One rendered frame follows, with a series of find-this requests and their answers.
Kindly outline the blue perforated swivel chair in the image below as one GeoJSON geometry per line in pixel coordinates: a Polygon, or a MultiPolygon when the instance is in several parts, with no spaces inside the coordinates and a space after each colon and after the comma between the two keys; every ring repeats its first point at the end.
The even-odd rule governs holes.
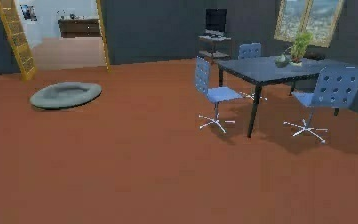
{"type": "Polygon", "coordinates": [[[327,107],[333,109],[349,108],[358,92],[358,67],[326,66],[320,72],[313,92],[293,92],[292,95],[306,108],[310,109],[308,119],[302,119],[302,125],[284,121],[284,125],[296,127],[293,137],[309,133],[325,143],[318,131],[327,132],[326,128],[311,126],[314,109],[327,107]]]}
{"type": "MultiPolygon", "coordinates": [[[[261,43],[250,43],[250,44],[241,44],[238,50],[237,59],[246,59],[246,58],[257,58],[261,57],[261,43]]],[[[251,100],[255,99],[255,93],[252,91],[251,93],[243,93],[240,92],[245,98],[250,98],[251,100]]],[[[260,99],[268,100],[266,97],[260,97],[260,99]]]]}
{"type": "Polygon", "coordinates": [[[219,119],[219,104],[224,101],[231,101],[235,99],[241,99],[242,95],[235,90],[222,86],[222,87],[209,87],[209,78],[211,73],[211,64],[202,57],[196,57],[195,63],[195,73],[194,73],[194,85],[195,89],[203,94],[207,100],[214,105],[215,117],[210,118],[198,115],[199,118],[204,118],[208,120],[208,123],[205,123],[200,126],[200,129],[209,126],[211,124],[216,124],[223,133],[226,132],[225,128],[221,125],[219,119]]]}

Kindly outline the dark television stand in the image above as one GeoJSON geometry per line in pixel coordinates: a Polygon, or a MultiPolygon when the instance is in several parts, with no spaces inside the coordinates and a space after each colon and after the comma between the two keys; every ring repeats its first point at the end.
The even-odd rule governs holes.
{"type": "Polygon", "coordinates": [[[225,36],[199,36],[198,40],[210,45],[209,50],[200,49],[198,55],[210,60],[213,64],[217,60],[230,59],[233,53],[233,40],[230,37],[225,36]],[[229,44],[230,49],[228,53],[223,53],[218,50],[218,46],[221,44],[229,44]]]}

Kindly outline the dark blue table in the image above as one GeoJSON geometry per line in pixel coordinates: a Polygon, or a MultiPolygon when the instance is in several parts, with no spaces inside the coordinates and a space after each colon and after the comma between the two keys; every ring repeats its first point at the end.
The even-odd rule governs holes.
{"type": "Polygon", "coordinates": [[[344,66],[345,64],[345,62],[332,59],[315,61],[303,58],[301,66],[287,65],[286,67],[278,68],[275,64],[275,56],[219,60],[217,62],[220,87],[223,86],[223,74],[225,72],[255,86],[254,102],[252,104],[251,117],[247,131],[248,138],[251,137],[253,131],[259,105],[259,97],[261,96],[263,86],[315,79],[319,76],[319,73],[323,68],[337,65],[344,66]]]}

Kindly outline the black television set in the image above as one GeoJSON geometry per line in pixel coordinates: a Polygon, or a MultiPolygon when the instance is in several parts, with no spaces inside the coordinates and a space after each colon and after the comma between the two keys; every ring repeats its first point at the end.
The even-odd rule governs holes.
{"type": "Polygon", "coordinates": [[[225,34],[226,17],[226,9],[207,9],[205,33],[207,35],[223,36],[225,34]]]}

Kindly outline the grey green bowl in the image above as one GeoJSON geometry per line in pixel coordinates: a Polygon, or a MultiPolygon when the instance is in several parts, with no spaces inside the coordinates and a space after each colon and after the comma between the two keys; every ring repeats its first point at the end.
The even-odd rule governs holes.
{"type": "Polygon", "coordinates": [[[275,65],[278,68],[286,67],[289,64],[289,62],[290,62],[290,59],[285,54],[277,56],[275,59],[275,65]]]}

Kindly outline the grey round floor cushion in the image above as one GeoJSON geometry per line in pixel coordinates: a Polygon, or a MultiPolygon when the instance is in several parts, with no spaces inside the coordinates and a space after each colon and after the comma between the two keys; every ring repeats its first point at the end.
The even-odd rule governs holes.
{"type": "Polygon", "coordinates": [[[49,85],[30,97],[30,103],[42,109],[79,106],[97,98],[102,87],[96,83],[61,82],[49,85]]]}

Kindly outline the dark wooden sideboard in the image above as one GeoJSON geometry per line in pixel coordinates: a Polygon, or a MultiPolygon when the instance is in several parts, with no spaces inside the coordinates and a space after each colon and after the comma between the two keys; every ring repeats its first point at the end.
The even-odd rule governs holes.
{"type": "Polygon", "coordinates": [[[101,36],[97,19],[60,19],[58,25],[62,38],[101,36]]]}

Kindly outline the green house plant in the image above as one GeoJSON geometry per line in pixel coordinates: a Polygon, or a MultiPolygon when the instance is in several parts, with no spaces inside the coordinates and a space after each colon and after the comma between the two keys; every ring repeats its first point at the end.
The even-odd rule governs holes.
{"type": "Polygon", "coordinates": [[[300,64],[312,39],[313,34],[311,32],[299,32],[293,44],[289,47],[289,61],[294,64],[300,64]]]}

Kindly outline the gold framed window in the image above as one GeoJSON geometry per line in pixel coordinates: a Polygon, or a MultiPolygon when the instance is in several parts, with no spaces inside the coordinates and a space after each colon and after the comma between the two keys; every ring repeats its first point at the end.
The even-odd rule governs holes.
{"type": "Polygon", "coordinates": [[[328,48],[345,0],[280,0],[274,38],[293,42],[298,33],[312,34],[313,46],[328,48]]]}

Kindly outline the yellow room door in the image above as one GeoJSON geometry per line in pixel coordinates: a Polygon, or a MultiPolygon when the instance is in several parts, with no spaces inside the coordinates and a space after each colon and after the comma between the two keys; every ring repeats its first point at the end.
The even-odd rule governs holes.
{"type": "Polygon", "coordinates": [[[20,69],[21,79],[32,80],[37,69],[14,0],[0,0],[0,18],[20,69]]]}

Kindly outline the framed wall picture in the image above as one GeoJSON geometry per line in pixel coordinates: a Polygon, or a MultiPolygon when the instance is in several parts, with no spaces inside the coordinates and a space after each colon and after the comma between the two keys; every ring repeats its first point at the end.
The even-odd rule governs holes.
{"type": "Polygon", "coordinates": [[[35,10],[34,7],[31,5],[21,5],[21,10],[24,16],[25,20],[30,20],[30,21],[36,21],[37,17],[35,15],[35,10]]]}

